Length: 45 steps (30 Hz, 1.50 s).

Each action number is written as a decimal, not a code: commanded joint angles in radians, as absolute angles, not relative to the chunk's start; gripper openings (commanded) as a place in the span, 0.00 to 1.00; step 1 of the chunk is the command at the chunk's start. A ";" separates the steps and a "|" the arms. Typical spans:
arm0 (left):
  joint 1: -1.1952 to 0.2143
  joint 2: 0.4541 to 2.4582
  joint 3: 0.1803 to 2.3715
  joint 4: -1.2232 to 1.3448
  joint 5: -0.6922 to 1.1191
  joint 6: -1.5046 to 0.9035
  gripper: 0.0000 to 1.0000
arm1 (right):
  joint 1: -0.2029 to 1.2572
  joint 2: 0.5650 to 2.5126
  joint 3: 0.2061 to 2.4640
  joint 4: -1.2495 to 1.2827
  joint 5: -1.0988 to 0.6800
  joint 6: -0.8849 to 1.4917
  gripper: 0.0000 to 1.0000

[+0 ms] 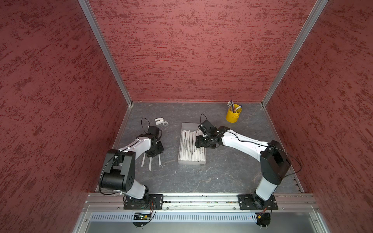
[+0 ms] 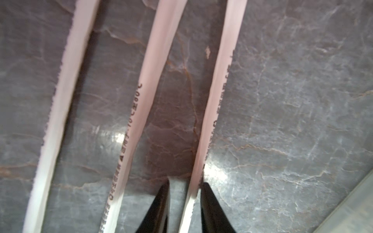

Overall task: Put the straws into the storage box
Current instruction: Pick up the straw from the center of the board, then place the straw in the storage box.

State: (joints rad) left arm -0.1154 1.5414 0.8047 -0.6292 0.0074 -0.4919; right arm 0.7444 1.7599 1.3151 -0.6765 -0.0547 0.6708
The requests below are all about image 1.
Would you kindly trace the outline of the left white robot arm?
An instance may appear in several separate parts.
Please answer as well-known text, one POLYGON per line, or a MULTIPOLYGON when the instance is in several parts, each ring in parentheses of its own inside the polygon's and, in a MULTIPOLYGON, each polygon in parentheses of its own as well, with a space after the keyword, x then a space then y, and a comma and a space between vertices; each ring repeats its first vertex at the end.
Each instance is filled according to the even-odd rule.
POLYGON ((154 158, 164 151, 160 141, 162 131, 150 126, 148 132, 139 135, 128 146, 107 152, 98 181, 99 189, 121 192, 132 200, 148 204, 149 189, 135 180, 136 160, 143 154, 154 158))

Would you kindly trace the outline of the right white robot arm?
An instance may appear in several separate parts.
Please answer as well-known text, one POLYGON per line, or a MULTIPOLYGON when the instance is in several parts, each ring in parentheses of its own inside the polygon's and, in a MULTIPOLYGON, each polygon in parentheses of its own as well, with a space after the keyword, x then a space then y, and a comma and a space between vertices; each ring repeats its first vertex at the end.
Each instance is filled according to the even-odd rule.
POLYGON ((198 126, 202 132, 195 145, 206 148, 212 162, 203 174, 205 187, 199 192, 249 193, 246 208, 265 209, 282 181, 302 170, 301 163, 275 140, 260 141, 234 130, 214 126, 207 119, 198 126))

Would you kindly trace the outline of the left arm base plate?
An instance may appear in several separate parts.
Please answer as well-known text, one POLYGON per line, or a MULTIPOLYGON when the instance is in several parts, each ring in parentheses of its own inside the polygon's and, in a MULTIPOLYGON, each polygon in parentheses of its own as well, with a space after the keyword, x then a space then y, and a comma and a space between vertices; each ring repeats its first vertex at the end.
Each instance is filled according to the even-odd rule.
POLYGON ((163 207, 163 194, 145 194, 143 199, 123 197, 124 210, 161 210, 163 207))

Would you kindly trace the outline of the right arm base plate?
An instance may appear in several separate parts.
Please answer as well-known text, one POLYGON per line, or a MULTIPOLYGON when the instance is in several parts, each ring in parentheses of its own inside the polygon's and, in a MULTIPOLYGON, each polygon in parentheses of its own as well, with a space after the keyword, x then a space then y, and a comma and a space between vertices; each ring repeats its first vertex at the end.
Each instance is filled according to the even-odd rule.
POLYGON ((240 210, 253 210, 253 211, 263 211, 263 210, 278 210, 277 201, 274 195, 266 201, 261 199, 256 194, 240 194, 237 195, 240 210))

